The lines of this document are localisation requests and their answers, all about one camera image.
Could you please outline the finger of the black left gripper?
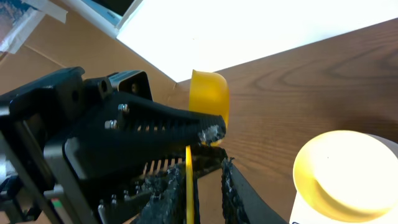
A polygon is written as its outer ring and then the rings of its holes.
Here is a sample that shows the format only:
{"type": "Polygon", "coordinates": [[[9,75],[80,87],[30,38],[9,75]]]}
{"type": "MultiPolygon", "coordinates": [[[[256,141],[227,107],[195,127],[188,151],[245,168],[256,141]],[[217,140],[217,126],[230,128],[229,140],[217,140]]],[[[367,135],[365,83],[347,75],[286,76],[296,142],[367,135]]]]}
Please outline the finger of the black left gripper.
{"type": "MultiPolygon", "coordinates": [[[[197,180],[221,167],[227,158],[226,151],[220,147],[192,146],[193,184],[195,218],[200,217],[200,203],[197,180]]],[[[101,218],[136,218],[149,201],[150,192],[142,191],[141,186],[149,176],[176,166],[185,166],[185,154],[178,153],[163,157],[158,161],[145,164],[141,174],[108,190],[99,198],[99,217],[101,218]]]]}
{"type": "Polygon", "coordinates": [[[104,101],[112,120],[104,131],[104,176],[135,178],[146,163],[187,146],[217,147],[226,134],[220,115],[171,108],[128,93],[114,92],[104,101]]]}

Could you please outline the yellow plastic scoop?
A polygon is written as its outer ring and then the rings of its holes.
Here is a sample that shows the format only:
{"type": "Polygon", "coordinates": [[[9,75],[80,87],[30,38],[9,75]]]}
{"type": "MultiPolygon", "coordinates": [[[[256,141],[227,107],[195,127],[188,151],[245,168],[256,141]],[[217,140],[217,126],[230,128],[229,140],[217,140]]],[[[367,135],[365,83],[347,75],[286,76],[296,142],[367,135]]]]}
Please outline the yellow plastic scoop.
{"type": "MultiPolygon", "coordinates": [[[[218,73],[194,70],[190,82],[188,109],[199,113],[220,115],[228,124],[229,87],[227,81],[218,73]]],[[[195,222],[193,162],[189,146],[186,147],[186,218],[187,224],[195,222]]]]}

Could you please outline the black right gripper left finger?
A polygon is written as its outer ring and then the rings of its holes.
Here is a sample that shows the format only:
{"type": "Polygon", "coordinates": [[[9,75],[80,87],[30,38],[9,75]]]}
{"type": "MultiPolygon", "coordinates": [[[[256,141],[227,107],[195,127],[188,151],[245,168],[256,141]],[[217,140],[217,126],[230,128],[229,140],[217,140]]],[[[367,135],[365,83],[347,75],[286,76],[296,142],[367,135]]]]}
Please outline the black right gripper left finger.
{"type": "Polygon", "coordinates": [[[136,223],[186,223],[186,172],[184,165],[149,176],[141,186],[149,201],[132,221],[136,223]]]}

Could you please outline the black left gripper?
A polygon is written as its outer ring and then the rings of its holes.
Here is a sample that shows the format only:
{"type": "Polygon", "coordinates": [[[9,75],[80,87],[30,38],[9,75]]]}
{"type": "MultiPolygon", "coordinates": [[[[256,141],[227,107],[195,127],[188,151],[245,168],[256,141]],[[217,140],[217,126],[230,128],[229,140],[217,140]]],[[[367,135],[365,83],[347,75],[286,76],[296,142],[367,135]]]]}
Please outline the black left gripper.
{"type": "Polygon", "coordinates": [[[144,162],[146,72],[83,74],[63,68],[1,97],[1,149],[53,223],[104,223],[98,204],[144,162]]]}

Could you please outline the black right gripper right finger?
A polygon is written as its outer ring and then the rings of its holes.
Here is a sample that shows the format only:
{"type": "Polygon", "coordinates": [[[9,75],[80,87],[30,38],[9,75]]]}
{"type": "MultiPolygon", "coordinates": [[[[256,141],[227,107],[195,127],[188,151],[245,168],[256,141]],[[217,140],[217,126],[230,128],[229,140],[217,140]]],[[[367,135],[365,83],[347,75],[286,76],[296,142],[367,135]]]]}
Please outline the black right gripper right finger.
{"type": "Polygon", "coordinates": [[[226,223],[287,224],[263,201],[233,164],[233,158],[224,159],[221,168],[222,208],[226,223]]]}

